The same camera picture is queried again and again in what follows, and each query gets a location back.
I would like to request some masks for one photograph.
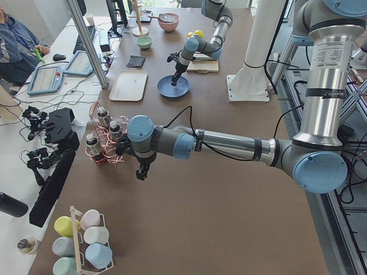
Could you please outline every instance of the white pillar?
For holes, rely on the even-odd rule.
[[[252,67],[265,64],[279,18],[287,0],[260,0],[246,52],[245,62]],[[230,101],[269,101],[264,68],[243,65],[237,75],[227,76]]]

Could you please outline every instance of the tablet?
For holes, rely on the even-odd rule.
[[[61,66],[39,67],[34,70],[27,94],[41,95],[55,93],[63,82],[63,69]]]
[[[93,72],[93,67],[87,53],[83,50],[77,50],[71,58],[69,64],[64,69],[64,73],[74,76],[87,77]]]

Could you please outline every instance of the white cup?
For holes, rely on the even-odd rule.
[[[90,26],[94,26],[94,20],[93,20],[93,14],[86,14],[85,15],[85,18],[87,19],[87,21],[88,21],[88,24],[90,25]]]
[[[100,223],[100,214],[95,209],[90,209],[82,216],[80,219],[80,227],[86,231],[88,228],[92,226],[99,226]]]
[[[52,252],[59,257],[74,257],[74,240],[73,238],[60,237],[52,244]]]
[[[19,253],[22,255],[34,255],[37,254],[37,250],[40,247],[41,241],[34,238],[33,236],[27,236],[24,239],[28,241],[28,247],[23,249],[18,249]]]
[[[109,237],[110,233],[104,226],[92,226],[84,232],[84,240],[89,245],[95,242],[105,245]]]

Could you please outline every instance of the white tray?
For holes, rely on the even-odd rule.
[[[112,101],[139,101],[143,98],[148,73],[145,70],[122,70],[112,86]]]

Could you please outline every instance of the teal cup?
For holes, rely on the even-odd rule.
[[[58,259],[53,265],[53,275],[75,275],[76,261],[75,258],[63,257]]]
[[[100,243],[93,243],[85,250],[85,257],[95,268],[102,269],[112,261],[112,250]]]

